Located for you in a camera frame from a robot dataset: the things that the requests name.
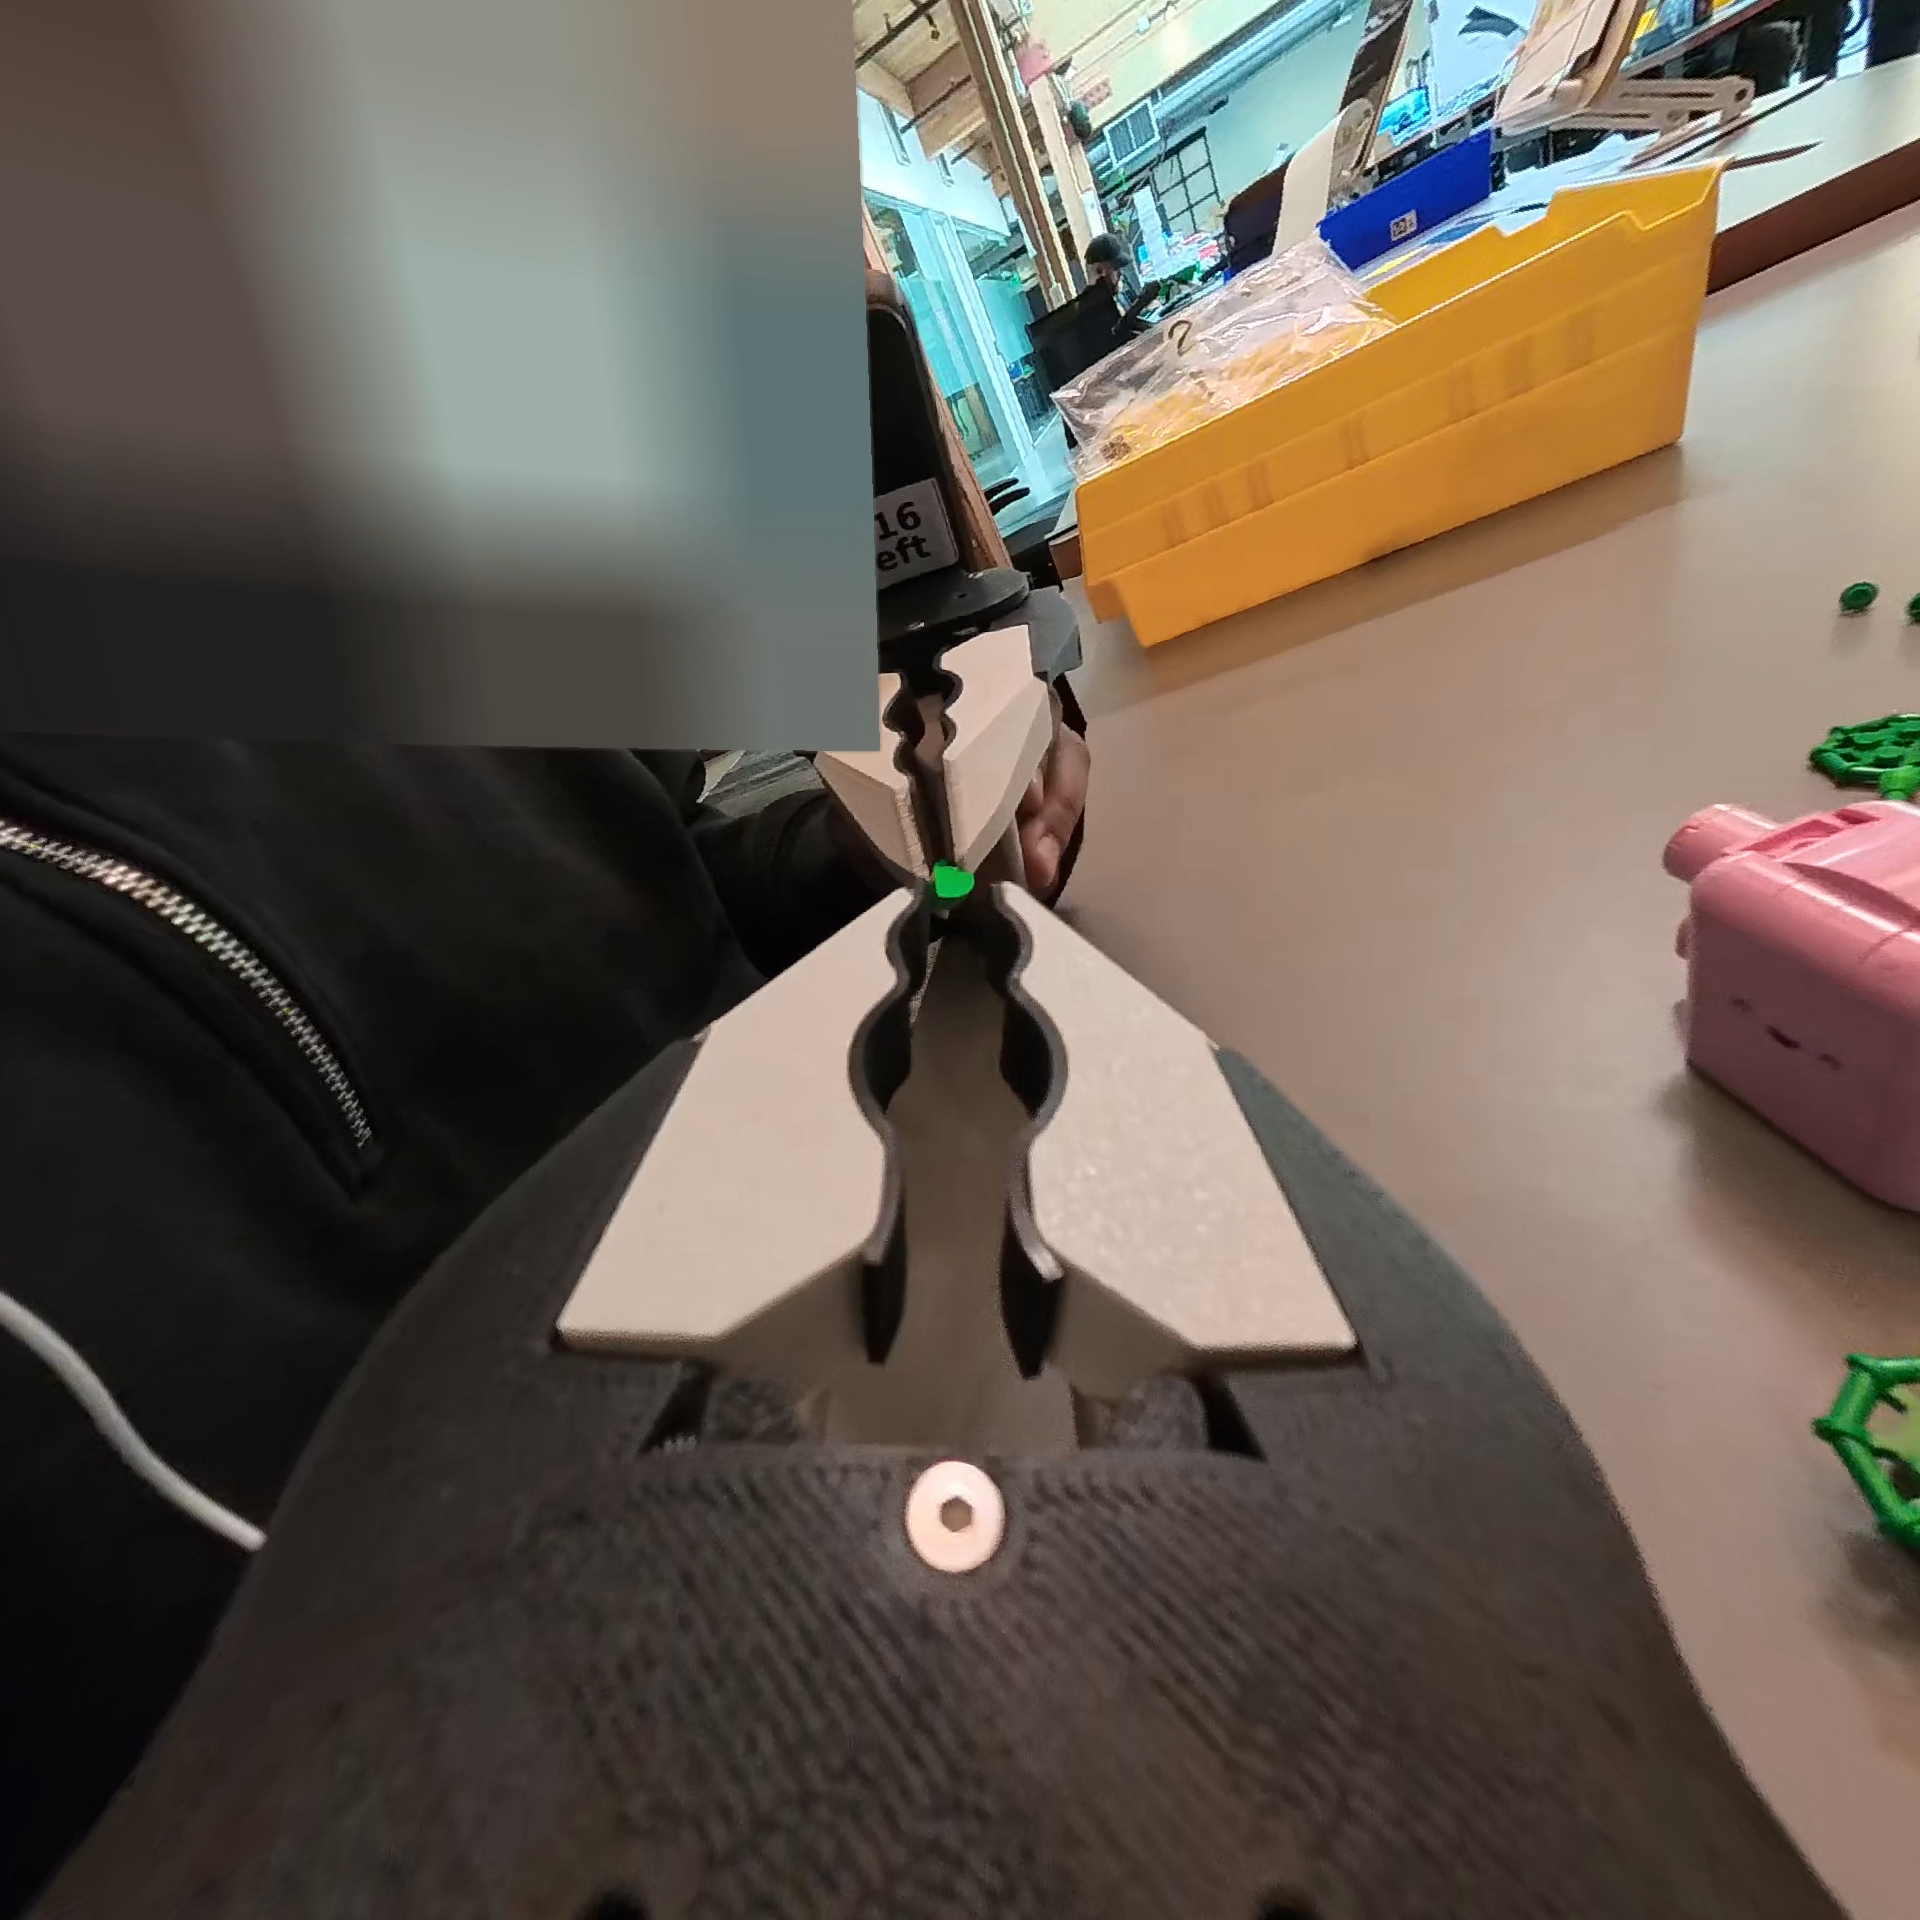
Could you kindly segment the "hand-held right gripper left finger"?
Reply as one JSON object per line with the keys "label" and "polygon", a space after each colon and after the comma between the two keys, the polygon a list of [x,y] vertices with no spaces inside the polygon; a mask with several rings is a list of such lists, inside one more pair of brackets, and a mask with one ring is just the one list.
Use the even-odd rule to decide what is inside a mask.
{"label": "hand-held right gripper left finger", "polygon": [[567,1354],[778,1386],[850,1445],[925,1436],[888,1109],[927,932],[927,894],[894,891],[698,1035],[560,1309]]}

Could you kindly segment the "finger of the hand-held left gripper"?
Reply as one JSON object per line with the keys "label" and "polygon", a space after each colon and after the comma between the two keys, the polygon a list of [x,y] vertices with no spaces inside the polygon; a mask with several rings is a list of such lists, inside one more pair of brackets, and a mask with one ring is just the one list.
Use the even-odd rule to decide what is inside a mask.
{"label": "finger of the hand-held left gripper", "polygon": [[916,814],[916,786],[895,750],[821,750],[813,771],[864,846],[900,882],[927,880],[927,852]]}
{"label": "finger of the hand-held left gripper", "polygon": [[933,867],[992,867],[1054,734],[1049,686],[1025,632],[942,648],[918,694],[918,799]]}

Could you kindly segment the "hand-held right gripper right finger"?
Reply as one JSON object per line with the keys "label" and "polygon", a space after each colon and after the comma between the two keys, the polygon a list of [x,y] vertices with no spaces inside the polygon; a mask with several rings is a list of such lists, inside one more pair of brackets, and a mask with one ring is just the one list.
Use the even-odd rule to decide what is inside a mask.
{"label": "hand-held right gripper right finger", "polygon": [[965,1450],[1358,1355],[1217,1046],[1015,884],[960,903],[960,1039]]}

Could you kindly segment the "person's left forearm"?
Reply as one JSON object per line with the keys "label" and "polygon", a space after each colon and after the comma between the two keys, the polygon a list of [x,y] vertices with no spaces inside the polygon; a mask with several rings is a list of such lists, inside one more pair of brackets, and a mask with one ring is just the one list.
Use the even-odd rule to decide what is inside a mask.
{"label": "person's left forearm", "polygon": [[717,786],[692,750],[637,762],[660,781],[760,975],[790,970],[900,886],[808,755],[744,752]]}

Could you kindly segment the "person's left hand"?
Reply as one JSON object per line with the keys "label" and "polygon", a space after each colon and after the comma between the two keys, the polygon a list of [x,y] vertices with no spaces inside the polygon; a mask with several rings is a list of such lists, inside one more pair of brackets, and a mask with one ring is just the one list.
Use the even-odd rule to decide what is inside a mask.
{"label": "person's left hand", "polygon": [[1061,900],[1082,843],[1087,784],[1087,741],[1056,717],[1041,765],[1015,808],[1022,880],[1041,904]]}

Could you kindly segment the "clear plastic bag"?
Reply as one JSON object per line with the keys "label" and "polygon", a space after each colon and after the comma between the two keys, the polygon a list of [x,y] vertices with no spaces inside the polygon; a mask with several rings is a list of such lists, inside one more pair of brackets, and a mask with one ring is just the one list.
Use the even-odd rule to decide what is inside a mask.
{"label": "clear plastic bag", "polygon": [[1054,396],[1076,479],[1162,448],[1382,339],[1394,319],[1317,235],[1114,348]]}

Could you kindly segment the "yellow storage bin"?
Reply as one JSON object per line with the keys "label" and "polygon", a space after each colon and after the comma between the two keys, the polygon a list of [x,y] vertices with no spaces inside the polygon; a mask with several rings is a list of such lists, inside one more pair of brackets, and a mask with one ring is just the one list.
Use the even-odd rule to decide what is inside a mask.
{"label": "yellow storage bin", "polygon": [[1422,252],[1390,331],[1079,486],[1092,613],[1174,640],[1677,444],[1719,196],[1578,182]]}

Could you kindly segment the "person's black jacket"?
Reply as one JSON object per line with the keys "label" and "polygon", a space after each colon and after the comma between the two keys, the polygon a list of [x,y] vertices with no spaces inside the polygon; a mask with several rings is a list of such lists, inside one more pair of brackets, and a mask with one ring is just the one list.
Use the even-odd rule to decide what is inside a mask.
{"label": "person's black jacket", "polygon": [[2,1283],[263,1528],[405,1291],[760,975],[628,750],[4,734]]}

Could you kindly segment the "blue storage bin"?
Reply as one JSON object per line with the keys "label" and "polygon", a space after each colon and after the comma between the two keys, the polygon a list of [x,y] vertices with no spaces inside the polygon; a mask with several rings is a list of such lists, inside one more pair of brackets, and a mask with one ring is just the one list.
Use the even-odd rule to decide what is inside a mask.
{"label": "blue storage bin", "polygon": [[1345,206],[1330,208],[1317,226],[1319,238],[1348,272],[1358,272],[1484,203],[1494,189],[1494,134],[1494,126],[1485,123]]}

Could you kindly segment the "pink brick-built toy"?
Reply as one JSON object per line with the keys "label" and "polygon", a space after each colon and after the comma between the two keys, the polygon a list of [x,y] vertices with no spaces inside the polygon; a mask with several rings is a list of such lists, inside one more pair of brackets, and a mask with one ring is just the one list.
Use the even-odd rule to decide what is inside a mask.
{"label": "pink brick-built toy", "polygon": [[1914,806],[1786,823],[1704,806],[1664,870],[1686,884],[1688,1067],[1860,1194],[1914,1212]]}

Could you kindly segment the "small toy tree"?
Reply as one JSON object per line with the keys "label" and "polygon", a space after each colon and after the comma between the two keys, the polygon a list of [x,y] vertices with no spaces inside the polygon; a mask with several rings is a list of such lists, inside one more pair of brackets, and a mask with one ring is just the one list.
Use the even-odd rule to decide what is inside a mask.
{"label": "small toy tree", "polygon": [[1834,1453],[1878,1534],[1918,1557],[1918,1358],[1846,1354],[1812,1436]]}

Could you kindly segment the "green stem with web disc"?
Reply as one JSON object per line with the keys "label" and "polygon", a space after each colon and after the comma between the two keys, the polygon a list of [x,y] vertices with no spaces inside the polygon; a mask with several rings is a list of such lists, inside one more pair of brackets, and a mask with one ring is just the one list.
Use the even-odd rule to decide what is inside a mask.
{"label": "green stem with web disc", "polygon": [[1808,755],[1808,768],[1834,786],[1862,788],[1880,799],[1914,799],[1918,728],[1914,710],[1831,727]]}

